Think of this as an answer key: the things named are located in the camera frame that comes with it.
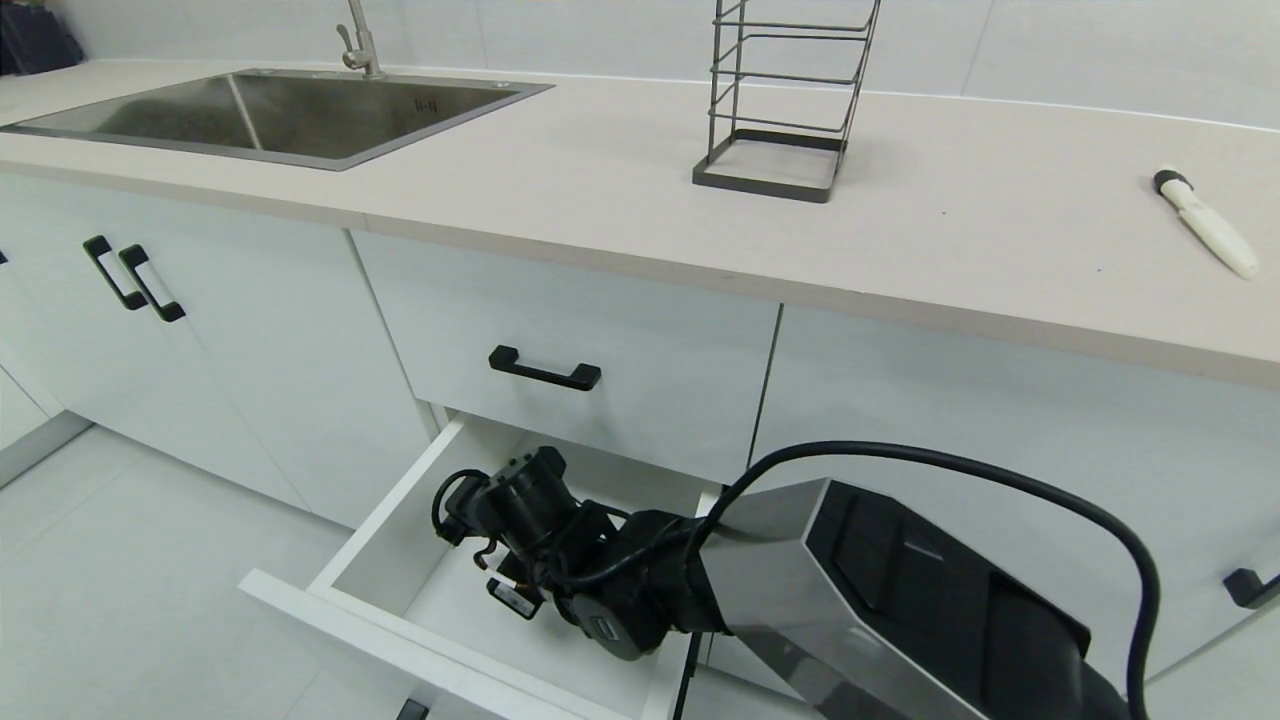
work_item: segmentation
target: sink basin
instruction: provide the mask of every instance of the sink basin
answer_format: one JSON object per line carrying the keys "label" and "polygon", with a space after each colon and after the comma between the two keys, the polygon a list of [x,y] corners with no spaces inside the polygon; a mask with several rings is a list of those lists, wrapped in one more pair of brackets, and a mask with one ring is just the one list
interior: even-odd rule
{"label": "sink basin", "polygon": [[0,128],[346,170],[552,86],[242,70]]}

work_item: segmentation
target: wire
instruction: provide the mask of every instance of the wire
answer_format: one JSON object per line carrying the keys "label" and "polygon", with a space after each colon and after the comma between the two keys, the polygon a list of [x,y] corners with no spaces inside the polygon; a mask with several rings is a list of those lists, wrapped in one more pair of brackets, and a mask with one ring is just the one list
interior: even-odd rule
{"label": "wire", "polygon": [[689,536],[684,556],[686,583],[690,583],[690,587],[692,587],[689,578],[690,561],[692,560],[694,553],[701,548],[703,543],[707,542],[707,538],[710,536],[712,530],[716,529],[716,525],[719,524],[721,518],[724,515],[728,506],[737,500],[746,491],[746,488],[751,487],[751,483],[760,479],[762,475],[783,462],[824,455],[886,457],[890,460],[932,465],[943,470],[973,475],[975,478],[989,480],[1038,497],[1065,510],[1070,510],[1071,512],[1075,512],[1076,515],[1092,521],[1115,536],[1115,538],[1124,544],[1125,550],[1128,550],[1129,555],[1133,557],[1133,562],[1138,568],[1138,577],[1142,582],[1142,601],[1139,602],[1138,619],[1133,628],[1133,641],[1129,644],[1129,664],[1125,680],[1129,694],[1130,719],[1148,720],[1147,698],[1143,684],[1147,675],[1147,656],[1151,652],[1151,641],[1156,634],[1156,620],[1160,615],[1160,573],[1156,569],[1156,561],[1151,556],[1151,551],[1147,550],[1147,546],[1143,544],[1137,533],[1120,521],[1119,518],[1107,512],[1102,507],[1098,507],[1084,498],[1071,495],[1064,489],[1059,489],[1051,484],[1014,473],[1012,470],[997,468],[996,465],[988,465],[978,460],[970,460],[968,457],[960,457],[959,455],[948,455],[946,452],[937,452],[922,447],[883,442],[826,441],[783,447],[782,450],[765,455],[754,465],[748,468],[746,473],[730,486],[719,500],[716,501],[710,512],[703,518],[703,520],[694,529],[692,534]]}
{"label": "wire", "polygon": [[435,534],[439,537],[444,537],[444,525],[440,523],[440,505],[444,502],[444,493],[449,492],[453,483],[461,480],[462,478],[479,478],[481,480],[488,480],[489,475],[476,470],[475,468],[467,468],[466,470],[458,470],[448,478],[444,478],[440,487],[435,489],[435,497],[431,498],[431,528],[435,529]]}
{"label": "wire", "polygon": [[[595,502],[595,501],[591,501],[591,500],[588,500],[588,501],[582,502],[582,509],[589,511],[590,506],[593,506],[593,505],[594,506],[600,506],[602,509],[605,509],[605,511],[608,511],[607,507],[604,507],[599,502]],[[568,537],[570,534],[572,534],[571,530],[577,527],[579,521],[584,516],[586,516],[586,512],[585,511],[580,511],[579,515],[576,518],[573,518],[573,520],[570,520],[570,524],[566,525],[566,528],[558,533],[558,536],[556,538],[556,542],[552,543],[552,547],[550,547],[550,551],[549,551],[549,556],[548,556],[548,562],[547,562],[547,574],[550,577],[550,579],[554,580],[556,583],[558,583],[561,585],[564,585],[566,588],[571,588],[571,589],[585,588],[585,587],[594,585],[596,583],[602,583],[604,580],[608,580],[613,575],[617,575],[622,570],[626,570],[627,568],[630,568],[630,566],[635,565],[636,562],[644,560],[650,553],[653,553],[653,551],[658,550],[659,547],[669,543],[671,541],[681,539],[686,534],[689,534],[690,532],[692,532],[692,528],[686,528],[686,529],[680,530],[677,533],[668,534],[669,530],[673,527],[676,527],[681,521],[686,520],[686,518],[675,518],[669,523],[667,523],[666,525],[663,525],[663,528],[660,530],[658,530],[658,533],[653,537],[653,539],[650,539],[649,542],[646,542],[644,546],[641,546],[641,547],[639,547],[639,548],[628,552],[627,555],[620,557],[618,560],[616,560],[611,565],[608,565],[605,568],[602,568],[602,569],[596,570],[595,573],[591,573],[590,575],[567,577],[567,575],[564,575],[564,571],[566,571],[566,569],[564,569],[564,556],[561,553],[561,550],[562,550],[562,547],[564,544],[564,538]]]}
{"label": "wire", "polygon": [[471,561],[476,564],[476,568],[488,571],[489,564],[484,561],[485,555],[493,555],[498,552],[498,541],[489,538],[489,544],[477,550],[475,555],[471,556]]}
{"label": "wire", "polygon": [[609,515],[613,515],[614,518],[622,518],[623,520],[630,520],[631,519],[631,514],[627,512],[626,510],[618,510],[617,507],[605,505],[603,502],[596,502],[595,505],[598,505],[600,507],[600,510],[604,510],[605,512],[608,512]]}

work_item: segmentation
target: countertop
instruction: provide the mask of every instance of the countertop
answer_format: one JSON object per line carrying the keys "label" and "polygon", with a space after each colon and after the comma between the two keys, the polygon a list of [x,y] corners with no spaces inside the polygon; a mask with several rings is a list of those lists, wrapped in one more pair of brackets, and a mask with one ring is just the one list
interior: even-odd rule
{"label": "countertop", "polygon": [[[96,61],[0,83],[0,123],[248,63]],[[694,186],[704,83],[557,87],[349,170],[0,133],[0,172],[463,245],[1280,389],[1280,132],[864,94],[833,200]],[[831,119],[840,94],[748,88]],[[1222,266],[1151,187],[1170,163],[1257,250]]]}

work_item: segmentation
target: black bag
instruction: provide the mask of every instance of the black bag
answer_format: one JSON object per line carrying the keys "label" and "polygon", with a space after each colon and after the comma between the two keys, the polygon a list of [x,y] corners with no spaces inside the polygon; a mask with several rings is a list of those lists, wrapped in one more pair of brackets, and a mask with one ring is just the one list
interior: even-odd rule
{"label": "black bag", "polygon": [[79,44],[40,5],[0,3],[0,69],[36,74],[84,59]]}

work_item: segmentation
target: black handle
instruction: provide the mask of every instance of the black handle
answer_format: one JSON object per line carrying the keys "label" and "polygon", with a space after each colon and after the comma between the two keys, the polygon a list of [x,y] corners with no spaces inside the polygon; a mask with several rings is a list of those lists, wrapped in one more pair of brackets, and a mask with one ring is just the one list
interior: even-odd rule
{"label": "black handle", "polygon": [[1247,610],[1262,610],[1262,606],[1280,597],[1280,577],[1263,584],[1257,573],[1244,568],[1228,575],[1222,584],[1231,593],[1231,600]]}
{"label": "black handle", "polygon": [[138,287],[142,288],[142,295],[146,296],[147,302],[150,302],[151,307],[155,309],[156,315],[160,315],[160,319],[166,323],[173,323],[174,320],[186,318],[187,311],[182,309],[182,305],[178,305],[177,300],[160,305],[156,302],[156,296],[151,293],[151,288],[147,287],[147,283],[142,282],[142,277],[138,275],[138,265],[150,259],[151,258],[147,258],[147,251],[142,250],[141,245],[131,245],[120,251],[120,260],[124,260],[124,268],[129,270],[129,275],[133,278],[133,282],[138,283]]}
{"label": "black handle", "polygon": [[97,272],[102,275],[102,279],[106,281],[106,284],[111,287],[111,292],[115,293],[115,299],[120,301],[120,305],[124,305],[125,310],[137,310],[138,307],[146,306],[147,299],[143,297],[141,292],[133,291],[124,295],[120,292],[120,287],[115,284],[115,281],[111,279],[111,275],[106,274],[106,268],[102,266],[102,260],[100,260],[100,258],[110,251],[111,243],[102,236],[91,237],[84,241],[84,252],[88,255],[88,259],[93,261],[93,266],[97,268]]}
{"label": "black handle", "polygon": [[404,706],[401,707],[399,715],[396,716],[396,720],[426,720],[429,714],[430,711],[426,706],[419,705],[412,700],[406,700]]}
{"label": "black handle", "polygon": [[570,389],[579,389],[582,392],[591,389],[595,387],[595,383],[600,382],[600,369],[595,365],[579,364],[577,368],[573,368],[573,374],[559,375],[556,373],[548,373],[547,370],[529,368],[526,365],[517,365],[516,360],[520,360],[520,351],[506,345],[494,347],[493,352],[489,354],[489,366],[499,373],[511,373],[512,375],[520,375],[531,380],[541,380],[544,383],[552,383],[553,386],[567,387]]}

